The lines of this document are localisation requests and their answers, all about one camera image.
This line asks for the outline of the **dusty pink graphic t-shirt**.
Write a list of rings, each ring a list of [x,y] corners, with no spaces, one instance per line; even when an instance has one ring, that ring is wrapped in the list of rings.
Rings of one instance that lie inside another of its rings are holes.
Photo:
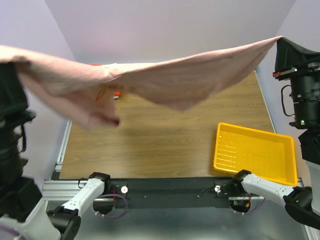
[[[0,64],[12,62],[23,89],[59,115],[85,127],[116,126],[115,92],[185,111],[246,78],[277,38],[158,63],[89,65],[2,45]],[[100,86],[106,93],[96,97]]]

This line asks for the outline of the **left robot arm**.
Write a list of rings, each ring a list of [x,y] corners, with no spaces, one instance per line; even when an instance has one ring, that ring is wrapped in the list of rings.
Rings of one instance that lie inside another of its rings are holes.
[[[0,224],[18,232],[19,240],[73,240],[83,213],[111,189],[111,177],[92,173],[86,185],[68,202],[47,211],[32,178],[23,176],[27,160],[25,123],[35,118],[14,63],[0,65]]]

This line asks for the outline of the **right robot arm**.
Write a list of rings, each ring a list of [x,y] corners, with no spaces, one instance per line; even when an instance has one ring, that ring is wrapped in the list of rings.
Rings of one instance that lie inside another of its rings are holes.
[[[280,37],[273,77],[289,81],[294,120],[290,126],[302,130],[298,137],[305,167],[299,171],[302,186],[288,186],[241,170],[222,192],[252,193],[283,206],[298,223],[320,228],[320,54]]]

